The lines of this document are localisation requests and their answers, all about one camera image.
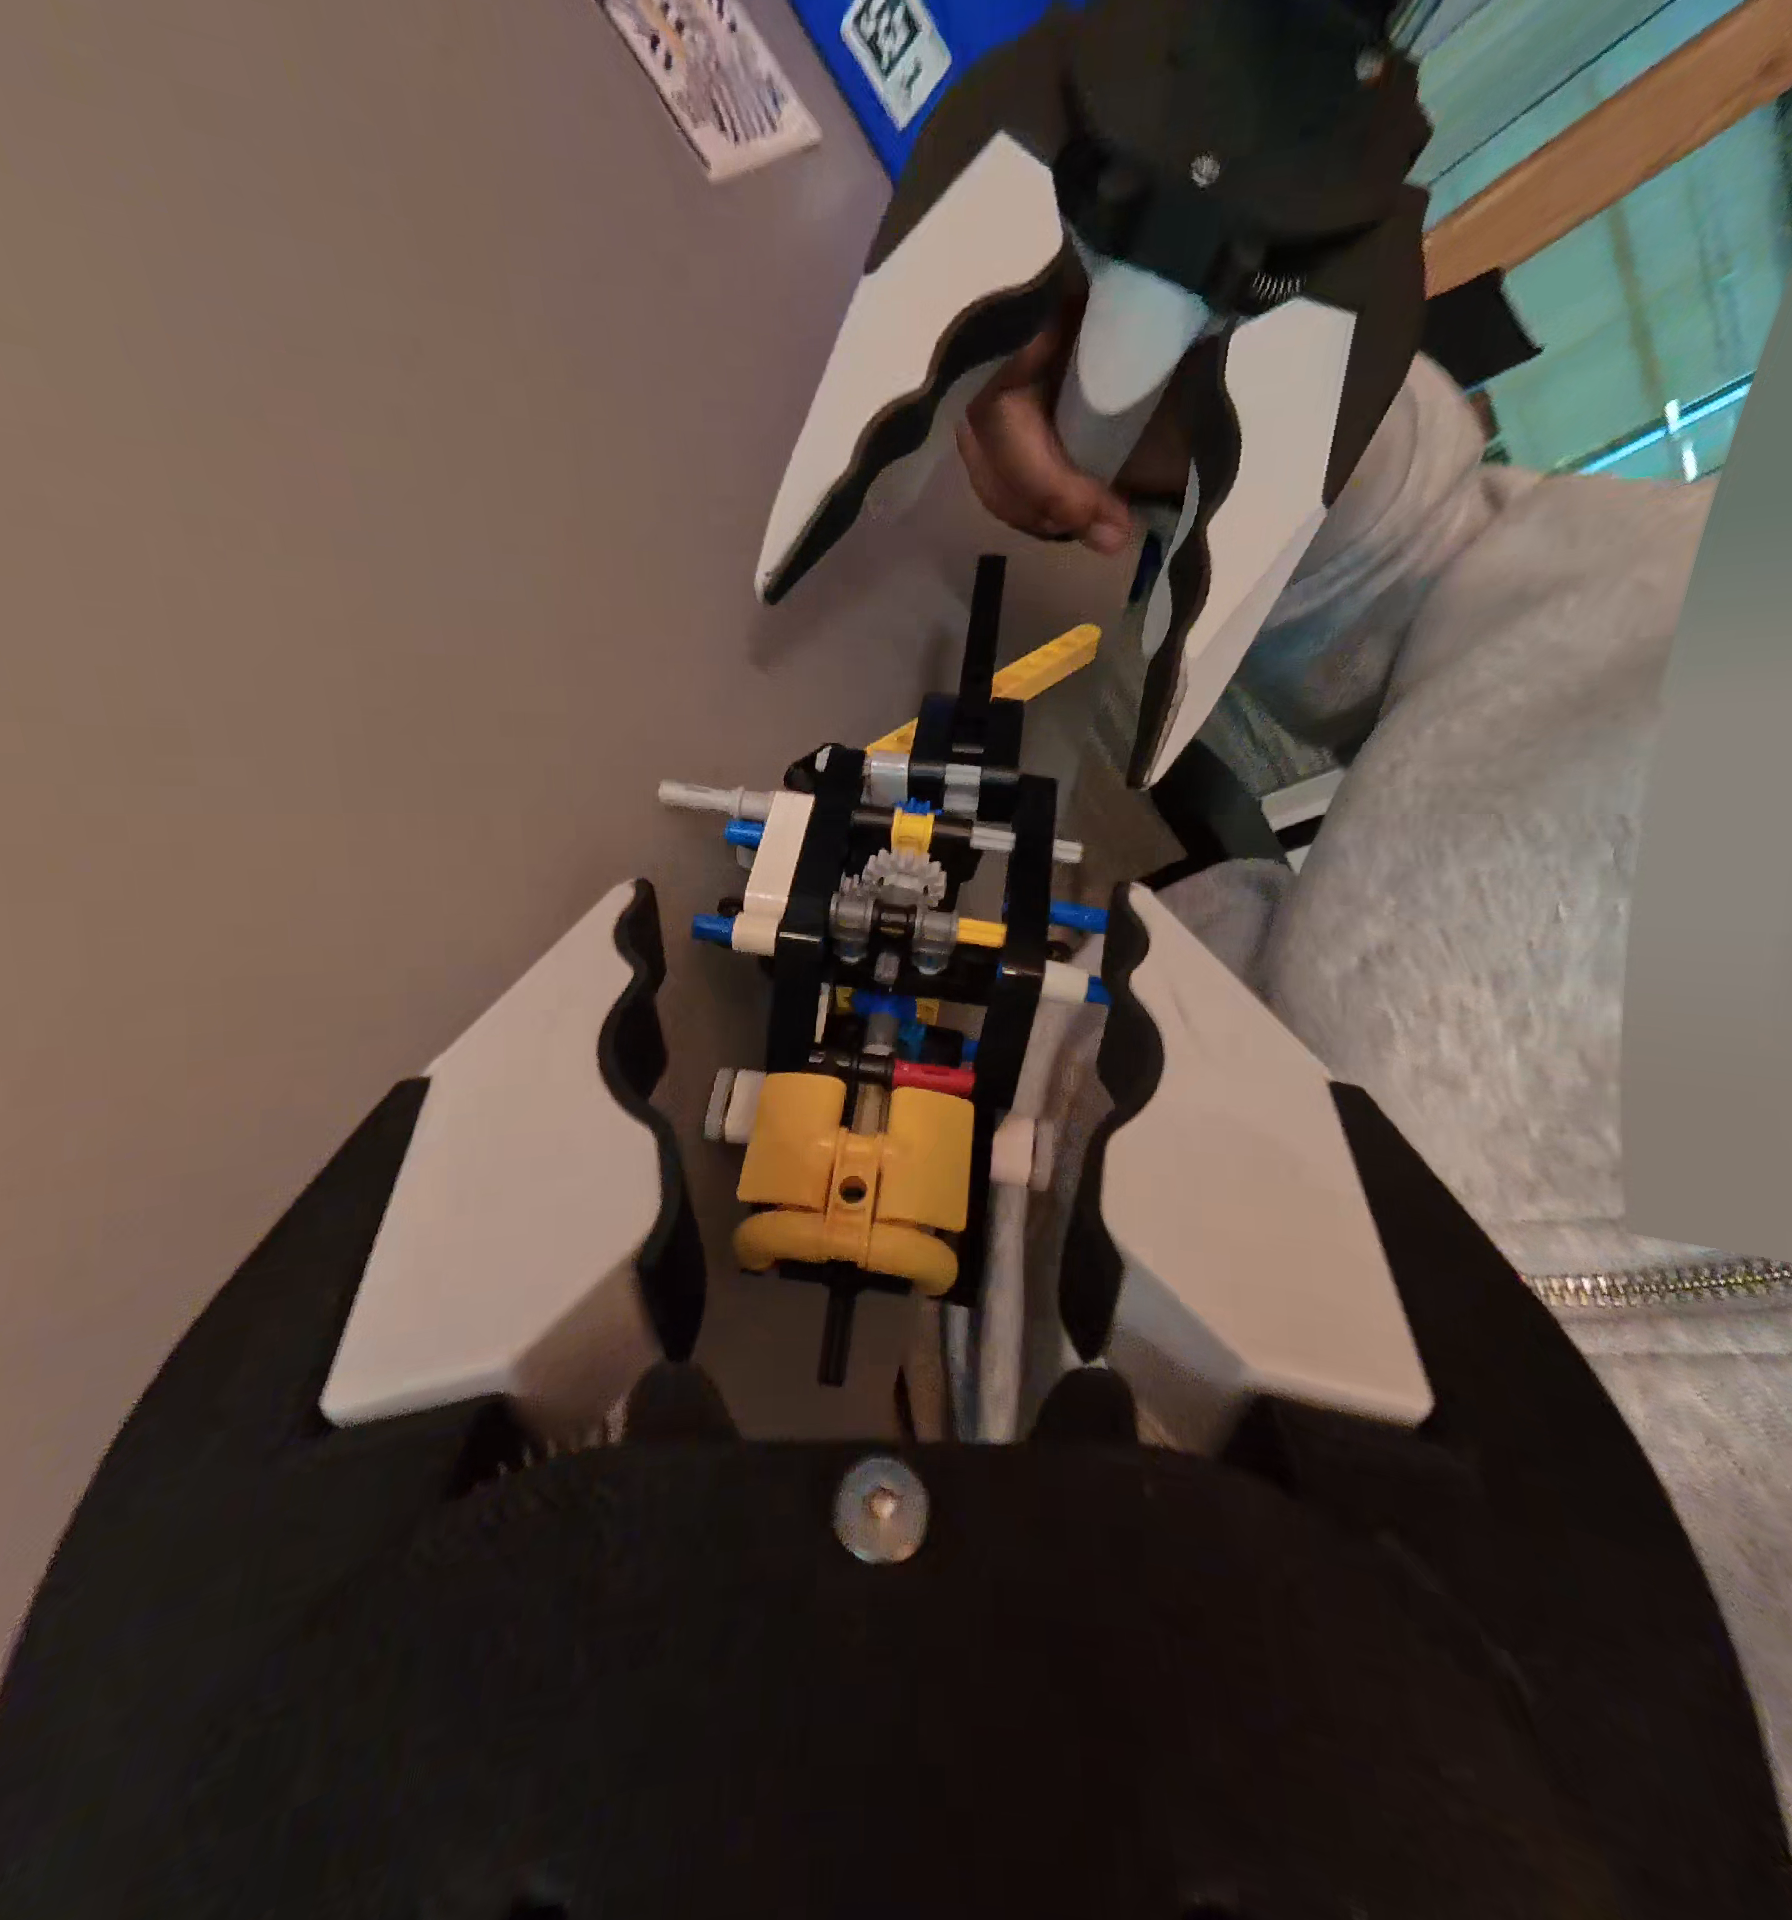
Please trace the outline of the blue storage bin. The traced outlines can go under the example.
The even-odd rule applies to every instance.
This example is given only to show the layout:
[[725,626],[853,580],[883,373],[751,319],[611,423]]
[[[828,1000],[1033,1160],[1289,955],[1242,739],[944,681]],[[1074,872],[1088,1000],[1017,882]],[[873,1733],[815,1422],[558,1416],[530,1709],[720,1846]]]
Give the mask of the blue storage bin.
[[828,82],[865,128],[883,177],[894,185],[944,98],[968,90],[994,49],[1042,49],[1042,18],[1076,18],[1063,0],[789,0]]

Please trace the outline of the striped sticker sheet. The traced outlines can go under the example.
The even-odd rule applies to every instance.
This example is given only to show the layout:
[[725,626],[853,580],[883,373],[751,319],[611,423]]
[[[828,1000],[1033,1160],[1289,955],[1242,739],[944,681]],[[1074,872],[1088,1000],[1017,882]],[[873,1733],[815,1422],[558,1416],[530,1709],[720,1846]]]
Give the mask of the striped sticker sheet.
[[817,149],[815,106],[735,0],[596,0],[710,185]]

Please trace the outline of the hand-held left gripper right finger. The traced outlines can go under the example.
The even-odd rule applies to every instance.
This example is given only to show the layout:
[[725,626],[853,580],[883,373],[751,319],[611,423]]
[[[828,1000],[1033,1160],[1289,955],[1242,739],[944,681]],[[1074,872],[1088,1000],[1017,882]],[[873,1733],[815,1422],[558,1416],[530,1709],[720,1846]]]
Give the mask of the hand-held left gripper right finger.
[[1139,882],[1107,892],[1103,996],[1074,1353],[1179,1450],[1220,1450],[1254,1399],[1419,1434],[1432,1377],[1336,1068]]

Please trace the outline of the black yellow lego model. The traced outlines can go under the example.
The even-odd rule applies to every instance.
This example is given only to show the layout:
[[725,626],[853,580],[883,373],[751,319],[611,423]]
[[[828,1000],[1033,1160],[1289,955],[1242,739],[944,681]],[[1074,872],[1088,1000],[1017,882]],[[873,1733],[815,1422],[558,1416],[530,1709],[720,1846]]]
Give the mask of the black yellow lego model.
[[1042,1154],[1033,1015],[1107,1000],[1074,955],[1107,920],[1063,899],[1076,843],[1027,774],[1027,702],[1094,640],[1063,626],[1000,663],[1000,561],[983,561],[959,689],[913,727],[828,739],[776,790],[656,782],[746,867],[688,938],[763,972],[763,1060],[720,1068],[704,1140],[746,1151],[735,1272],[828,1291],[817,1384],[843,1384],[865,1291],[983,1305],[1000,1190]]

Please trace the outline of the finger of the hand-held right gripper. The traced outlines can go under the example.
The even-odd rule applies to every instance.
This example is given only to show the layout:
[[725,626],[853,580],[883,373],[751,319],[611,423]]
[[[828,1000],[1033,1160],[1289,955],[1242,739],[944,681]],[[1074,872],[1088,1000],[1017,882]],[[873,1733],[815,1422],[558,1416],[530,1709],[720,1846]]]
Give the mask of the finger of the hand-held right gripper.
[[1017,361],[1063,290],[1046,163],[1007,128],[854,273],[797,454],[779,470],[755,602],[779,602],[854,518],[901,518],[959,410]]
[[1187,499],[1139,602],[1139,722],[1129,790],[1160,790],[1204,732],[1271,600],[1324,518],[1352,312],[1271,307],[1179,373]]

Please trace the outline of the person's right hand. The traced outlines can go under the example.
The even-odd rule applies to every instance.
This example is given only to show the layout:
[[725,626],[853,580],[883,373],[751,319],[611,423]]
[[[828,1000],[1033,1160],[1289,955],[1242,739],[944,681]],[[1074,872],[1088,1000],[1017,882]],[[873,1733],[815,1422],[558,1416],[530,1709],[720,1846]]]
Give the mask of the person's right hand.
[[1094,561],[1119,561],[1139,537],[1139,516],[1160,499],[1187,490],[1179,383],[1160,401],[1119,480],[1094,480],[1088,470],[1074,470],[1074,454],[1054,437],[1063,364],[1074,364],[1074,319],[1046,319],[968,402],[959,459],[968,459],[974,499],[1000,529],[1017,529],[1033,543],[1088,543]]

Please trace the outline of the wooden post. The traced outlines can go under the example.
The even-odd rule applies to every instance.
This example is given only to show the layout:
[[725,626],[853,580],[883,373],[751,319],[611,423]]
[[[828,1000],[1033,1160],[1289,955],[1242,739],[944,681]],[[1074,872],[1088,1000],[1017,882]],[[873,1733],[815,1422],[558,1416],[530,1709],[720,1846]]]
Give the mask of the wooden post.
[[1746,0],[1424,233],[1424,290],[1506,273],[1792,90],[1792,0]]

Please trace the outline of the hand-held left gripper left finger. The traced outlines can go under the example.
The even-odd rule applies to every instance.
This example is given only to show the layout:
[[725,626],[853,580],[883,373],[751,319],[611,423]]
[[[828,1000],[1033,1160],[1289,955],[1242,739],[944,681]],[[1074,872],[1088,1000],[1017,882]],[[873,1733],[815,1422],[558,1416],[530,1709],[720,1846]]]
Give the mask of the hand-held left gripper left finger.
[[704,1327],[704,1229],[656,1120],[656,892],[623,882],[435,1060],[325,1422],[507,1399],[603,1434]]

